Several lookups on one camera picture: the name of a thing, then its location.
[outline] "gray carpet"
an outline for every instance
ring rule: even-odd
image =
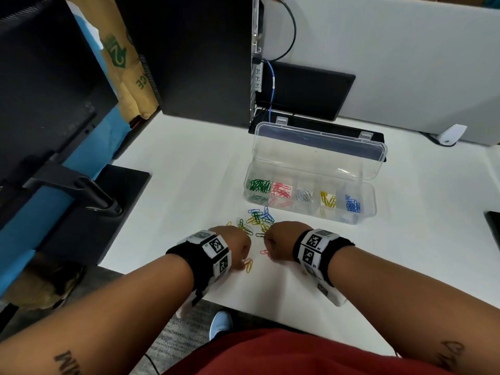
[[[117,272],[105,270],[101,267],[93,267],[88,270],[82,282],[75,288],[67,302],[75,302],[75,300],[97,290],[120,276],[122,275]],[[154,361],[160,373],[209,341],[210,323],[215,314],[221,309],[220,305],[202,300],[183,320],[179,320],[175,316],[170,320],[147,351],[147,354]],[[234,310],[230,312],[233,316],[235,330],[282,327],[274,322],[255,316],[246,315]],[[0,334],[0,341],[28,327],[49,313],[46,310],[18,313]],[[155,372],[151,363],[146,357],[143,357],[131,374],[151,375],[155,374]]]

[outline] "desk surface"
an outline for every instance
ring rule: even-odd
[[[432,144],[419,133],[339,118],[382,132],[389,148],[377,178],[378,213],[356,226],[271,209],[339,233],[364,250],[451,284],[500,308],[500,252],[484,211],[500,211],[500,148]],[[253,136],[245,130],[159,114],[114,163],[153,177],[101,266],[128,273],[198,229],[253,208],[243,198]],[[209,301],[379,354],[392,348],[350,304],[331,304],[295,263],[273,263],[253,238],[250,273],[215,284]]]

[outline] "cubicle wall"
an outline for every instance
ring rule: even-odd
[[[298,25],[283,61],[356,75],[340,115],[500,142],[500,10],[419,0],[286,0]],[[266,57],[288,47],[286,10],[266,2]]]

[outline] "hand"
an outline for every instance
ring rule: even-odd
[[[231,250],[232,264],[231,270],[243,270],[252,241],[250,237],[240,228],[234,226],[211,227],[211,232],[222,235]]]
[[[264,235],[264,244],[269,257],[274,260],[293,261],[295,242],[302,233],[312,229],[309,225],[298,221],[283,221],[271,225]]]

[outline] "sneaker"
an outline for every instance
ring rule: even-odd
[[[225,310],[221,310],[218,312],[214,319],[212,320],[212,324],[210,325],[210,340],[213,340],[217,333],[220,332],[231,332],[233,330],[233,319],[229,312]]]

